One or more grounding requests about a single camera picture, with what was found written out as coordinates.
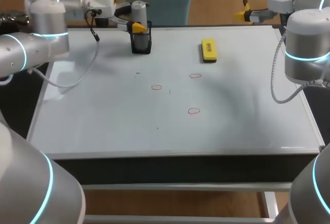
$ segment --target black mesh pen cup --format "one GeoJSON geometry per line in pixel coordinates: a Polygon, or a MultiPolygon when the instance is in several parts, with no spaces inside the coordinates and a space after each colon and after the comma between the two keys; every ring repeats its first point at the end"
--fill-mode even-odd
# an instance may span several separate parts
{"type": "Polygon", "coordinates": [[[148,32],[133,34],[130,33],[130,44],[133,54],[148,55],[151,52],[151,21],[147,21],[148,32]]]}

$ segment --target eraser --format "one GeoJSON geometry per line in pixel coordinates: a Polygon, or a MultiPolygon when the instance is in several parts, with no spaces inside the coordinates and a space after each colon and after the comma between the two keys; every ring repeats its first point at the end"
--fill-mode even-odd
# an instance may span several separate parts
{"type": "Polygon", "coordinates": [[[203,62],[217,61],[217,47],[214,38],[202,39],[203,62]]]}

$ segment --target floor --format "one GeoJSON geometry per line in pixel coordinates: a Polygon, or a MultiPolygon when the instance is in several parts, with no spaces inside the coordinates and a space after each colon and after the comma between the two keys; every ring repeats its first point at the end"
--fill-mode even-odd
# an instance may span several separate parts
{"type": "MultiPolygon", "coordinates": [[[[24,10],[23,3],[24,0],[0,0],[0,10],[24,10]]],[[[252,10],[267,7],[267,0],[248,3],[252,10]]],[[[233,18],[243,10],[242,0],[192,0],[189,24],[243,24],[233,18]]],[[[267,23],[278,24],[279,17],[267,23]]],[[[85,194],[87,214],[264,217],[260,194],[255,192],[87,190],[85,194]]],[[[282,209],[288,193],[277,193],[276,198],[282,209]]]]}

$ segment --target whiteboard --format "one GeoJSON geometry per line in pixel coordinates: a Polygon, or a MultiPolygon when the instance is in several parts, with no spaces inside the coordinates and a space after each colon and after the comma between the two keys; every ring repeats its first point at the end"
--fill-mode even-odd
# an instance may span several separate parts
{"type": "MultiPolygon", "coordinates": [[[[155,28],[152,52],[131,53],[129,34],[96,30],[98,58],[69,91],[44,83],[28,141],[52,159],[319,153],[304,94],[276,104],[270,93],[280,35],[271,26],[155,28]],[[202,38],[218,61],[203,63],[202,38]]],[[[88,29],[69,30],[70,55],[48,68],[76,81],[95,52],[88,29]]],[[[291,95],[278,55],[275,92],[291,95]]]]}

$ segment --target red ink mark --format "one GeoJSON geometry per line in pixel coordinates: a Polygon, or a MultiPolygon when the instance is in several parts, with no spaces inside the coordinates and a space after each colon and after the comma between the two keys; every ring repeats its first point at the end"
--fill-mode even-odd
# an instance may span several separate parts
{"type": "Polygon", "coordinates": [[[190,108],[190,109],[188,110],[188,114],[190,114],[190,115],[194,115],[194,114],[197,114],[197,113],[199,113],[199,112],[201,112],[201,110],[198,109],[198,108],[190,108]]]}
{"type": "Polygon", "coordinates": [[[161,88],[162,88],[161,85],[154,85],[151,87],[151,89],[153,89],[153,90],[160,90],[161,88]]]}
{"type": "Polygon", "coordinates": [[[200,78],[200,77],[202,77],[202,75],[200,73],[192,73],[192,74],[189,75],[189,77],[191,77],[191,78],[200,78]]]}

